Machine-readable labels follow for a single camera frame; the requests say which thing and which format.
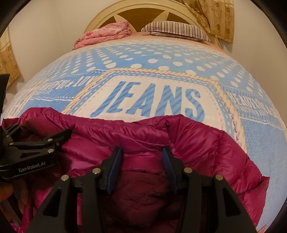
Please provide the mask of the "blue pink jeans-print bedspread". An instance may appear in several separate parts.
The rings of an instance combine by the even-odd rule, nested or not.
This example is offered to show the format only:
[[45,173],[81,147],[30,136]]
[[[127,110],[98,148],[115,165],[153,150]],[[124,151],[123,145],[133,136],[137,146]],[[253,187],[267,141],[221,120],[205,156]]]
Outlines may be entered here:
[[286,200],[284,122],[252,74],[217,47],[136,34],[76,49],[30,79],[3,118],[31,107],[126,122],[184,115],[227,132],[269,177],[258,229]]

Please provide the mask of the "magenta puffer down jacket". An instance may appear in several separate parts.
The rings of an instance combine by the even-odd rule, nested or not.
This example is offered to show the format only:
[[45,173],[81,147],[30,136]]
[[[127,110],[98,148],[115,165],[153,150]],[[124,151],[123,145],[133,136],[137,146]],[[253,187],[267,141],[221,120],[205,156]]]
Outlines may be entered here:
[[[116,186],[105,196],[107,232],[176,232],[181,201],[173,198],[162,152],[169,147],[186,167],[200,175],[221,174],[236,193],[255,228],[265,205],[268,177],[224,131],[182,115],[136,122],[64,115],[52,108],[31,108],[5,119],[1,128],[22,128],[20,142],[36,142],[66,129],[72,131],[57,151],[57,164],[16,179],[1,179],[1,232],[27,232],[50,191],[63,175],[80,177],[99,167],[116,147],[123,161]],[[77,198],[78,232],[82,223],[82,194]]]

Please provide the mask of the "striped pillow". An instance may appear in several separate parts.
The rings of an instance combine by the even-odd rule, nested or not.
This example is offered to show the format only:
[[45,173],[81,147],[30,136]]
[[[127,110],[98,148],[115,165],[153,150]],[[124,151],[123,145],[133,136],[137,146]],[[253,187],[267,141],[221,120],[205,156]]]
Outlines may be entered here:
[[175,21],[157,21],[148,23],[141,29],[141,32],[159,32],[163,34],[171,34],[183,36],[211,43],[207,34],[196,25],[191,25]]

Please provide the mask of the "beige patterned curtain left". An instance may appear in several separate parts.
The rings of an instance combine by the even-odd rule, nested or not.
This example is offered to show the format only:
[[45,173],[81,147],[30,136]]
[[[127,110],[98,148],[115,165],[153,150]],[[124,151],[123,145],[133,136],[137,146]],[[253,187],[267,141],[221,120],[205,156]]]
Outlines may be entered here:
[[0,52],[0,62],[1,62],[1,74],[9,74],[9,80],[7,88],[21,75],[16,59],[13,54],[9,28],[7,27],[1,36],[0,40],[1,52]]

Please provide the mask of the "cream wooden headboard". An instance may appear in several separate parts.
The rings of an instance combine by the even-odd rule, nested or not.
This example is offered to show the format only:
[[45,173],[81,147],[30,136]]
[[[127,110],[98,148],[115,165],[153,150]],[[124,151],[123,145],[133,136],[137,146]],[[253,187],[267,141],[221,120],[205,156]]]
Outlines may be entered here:
[[89,23],[85,32],[98,29],[109,23],[128,21],[131,31],[137,33],[148,23],[166,20],[198,26],[207,34],[212,44],[220,47],[219,40],[208,33],[196,16],[178,1],[119,1],[102,10]]

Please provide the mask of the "folded pink floral blanket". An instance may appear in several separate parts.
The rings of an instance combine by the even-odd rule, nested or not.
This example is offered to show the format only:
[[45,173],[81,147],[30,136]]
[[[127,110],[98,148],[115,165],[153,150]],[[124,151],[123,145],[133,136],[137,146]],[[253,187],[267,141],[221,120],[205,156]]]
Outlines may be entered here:
[[94,29],[83,34],[78,38],[73,49],[79,49],[85,46],[103,43],[106,41],[122,39],[132,34],[127,21],[107,24],[99,29]]

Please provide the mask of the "beige patterned curtain right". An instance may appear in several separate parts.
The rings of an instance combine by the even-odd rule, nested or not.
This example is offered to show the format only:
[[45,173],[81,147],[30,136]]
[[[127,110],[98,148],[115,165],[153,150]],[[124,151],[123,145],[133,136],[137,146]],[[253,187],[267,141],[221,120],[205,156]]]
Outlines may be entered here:
[[218,39],[234,42],[234,1],[231,0],[182,0],[196,16],[205,30]]

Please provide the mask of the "beige patterned curtain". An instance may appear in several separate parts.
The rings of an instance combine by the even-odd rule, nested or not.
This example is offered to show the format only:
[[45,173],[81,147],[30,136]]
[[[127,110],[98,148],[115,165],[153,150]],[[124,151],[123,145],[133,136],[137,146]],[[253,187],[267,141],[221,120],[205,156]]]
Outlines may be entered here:
[[9,80],[7,88],[21,75],[16,59],[13,54],[9,28],[7,27],[1,36],[0,40],[1,52],[0,52],[0,62],[1,62],[1,74],[9,74]]
[[231,0],[182,0],[196,16],[205,30],[218,39],[234,42],[234,1]]

